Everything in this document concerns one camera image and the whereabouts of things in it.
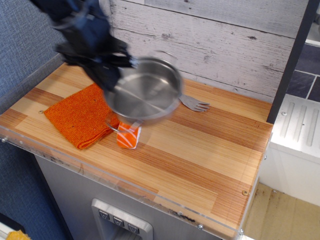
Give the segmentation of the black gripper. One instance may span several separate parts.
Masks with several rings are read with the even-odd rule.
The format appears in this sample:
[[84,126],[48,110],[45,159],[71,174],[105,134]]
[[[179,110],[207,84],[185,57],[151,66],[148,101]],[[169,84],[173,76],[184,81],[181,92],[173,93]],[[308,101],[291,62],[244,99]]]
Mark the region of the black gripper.
[[56,46],[68,64],[83,66],[104,91],[113,92],[120,68],[136,68],[128,44],[111,34],[108,17],[97,0],[33,0],[66,42]]

